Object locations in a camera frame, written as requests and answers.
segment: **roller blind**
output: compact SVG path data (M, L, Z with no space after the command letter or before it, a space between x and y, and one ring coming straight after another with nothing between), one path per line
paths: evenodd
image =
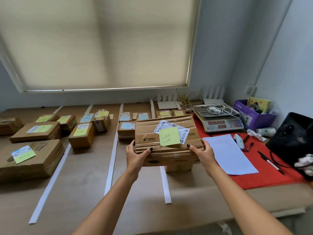
M197 5L0 0L2 58L25 91L185 86Z

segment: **table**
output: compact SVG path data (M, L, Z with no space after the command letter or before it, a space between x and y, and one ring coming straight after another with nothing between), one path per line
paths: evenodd
M90 113L108 109L114 114L108 132L95 136L93 146L82 154L71 150L34 225L28 221L49 179L34 179L0 185L0 227L2 234L70 234L104 195L119 104L95 105ZM34 122L58 107L10 109L0 117L20 117ZM83 115L88 106L64 106L58 114ZM123 111L148 112L150 103L124 104ZM62 138L66 147L67 138ZM117 144L113 173L114 184L126 168L125 146ZM0 146L10 143L0 137ZM159 167L144 167L139 173L122 210L114 234L139 234L201 226L232 219L233 215L213 180L201 164L192 171L167 174L172 204L165 204ZM247 190L268 211L307 207L313 204L313 190L307 184L292 184Z

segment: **red tablecloth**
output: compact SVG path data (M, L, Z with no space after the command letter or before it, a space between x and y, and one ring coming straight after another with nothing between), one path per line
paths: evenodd
M194 121L196 123L197 130L201 138L210 137L208 133L204 131L201 121L196 115L194 115ZM242 139L244 139L246 133L237 133ZM305 182L305 179L301 174L292 168L280 167L285 173L285 175L278 172L273 168L268 162L264 161L260 154L257 151L262 152L265 156L270 159L269 149L265 144L255 137L250 137L245 143L246 148L250 145L251 142L254 142L254 145L249 152L244 152L246 157L252 163L252 165L259 171L259 173L247 174L247 175L237 175L230 176L242 189L253 189L266 186L278 186L286 185L292 183ZM274 159L285 166L288 166L282 159L273 154Z

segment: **purple box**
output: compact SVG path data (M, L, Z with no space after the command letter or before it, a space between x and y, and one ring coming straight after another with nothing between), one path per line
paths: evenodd
M247 102L248 100L237 100L233 106L240 110L241 121L243 122L245 129L255 131L257 128L270 127L276 118L276 115L259 114L246 106Z

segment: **digital scale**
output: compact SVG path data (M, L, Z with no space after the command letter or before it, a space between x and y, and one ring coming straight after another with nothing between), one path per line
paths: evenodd
M210 106L216 105L225 105L229 107L227 104L209 104L209 105L199 105L194 106L193 111L201 120L204 131L207 133L216 133L222 131L230 131L230 130L241 130L244 129L244 125L241 122L240 118L237 118L233 115L240 117L240 113L236 110L233 110L233 115L216 115L207 111Z

